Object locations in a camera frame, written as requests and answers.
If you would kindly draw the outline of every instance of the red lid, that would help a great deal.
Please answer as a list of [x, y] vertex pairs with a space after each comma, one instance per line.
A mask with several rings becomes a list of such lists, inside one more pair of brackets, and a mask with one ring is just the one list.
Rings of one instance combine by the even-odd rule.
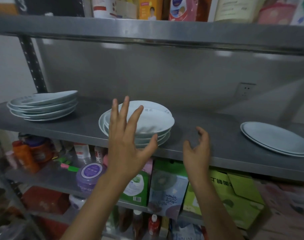
[[13, 141], [13, 142], [12, 142], [12, 146], [13, 146], [13, 147], [15, 147], [15, 146], [21, 146], [21, 145], [23, 145], [23, 142], [22, 142], [22, 141], [19, 141], [19, 140], [18, 140], [18, 141]]

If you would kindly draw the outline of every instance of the wall socket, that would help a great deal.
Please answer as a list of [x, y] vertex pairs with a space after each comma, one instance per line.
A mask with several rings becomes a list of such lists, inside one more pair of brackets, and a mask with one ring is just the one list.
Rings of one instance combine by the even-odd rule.
[[251, 97], [251, 93], [253, 91], [253, 89], [255, 88], [256, 84], [253, 83], [239, 83], [234, 97], [236, 97], [239, 100], [247, 100]]

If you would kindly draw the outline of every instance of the green box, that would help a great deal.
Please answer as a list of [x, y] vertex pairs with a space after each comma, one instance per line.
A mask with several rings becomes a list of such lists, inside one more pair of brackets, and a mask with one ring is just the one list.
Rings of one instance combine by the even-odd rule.
[[[264, 209], [264, 201], [253, 179], [242, 173], [226, 173], [210, 170], [214, 187], [235, 224], [248, 229]], [[192, 186], [189, 184], [183, 209], [201, 215]]]
[[131, 202], [135, 205], [147, 206], [147, 192], [150, 175], [141, 171], [126, 186], [120, 199]]

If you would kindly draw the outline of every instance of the purple container lid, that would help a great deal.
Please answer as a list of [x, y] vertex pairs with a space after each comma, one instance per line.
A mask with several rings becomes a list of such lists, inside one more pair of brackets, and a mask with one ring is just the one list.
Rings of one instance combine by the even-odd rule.
[[41, 136], [31, 136], [25, 139], [25, 143], [30, 147], [38, 147], [39, 145], [43, 145], [45, 141], [46, 138]]
[[76, 173], [77, 185], [81, 187], [82, 191], [84, 188], [88, 188], [88, 191], [93, 190], [98, 179], [106, 171], [106, 166], [99, 163], [92, 163], [85, 165]]

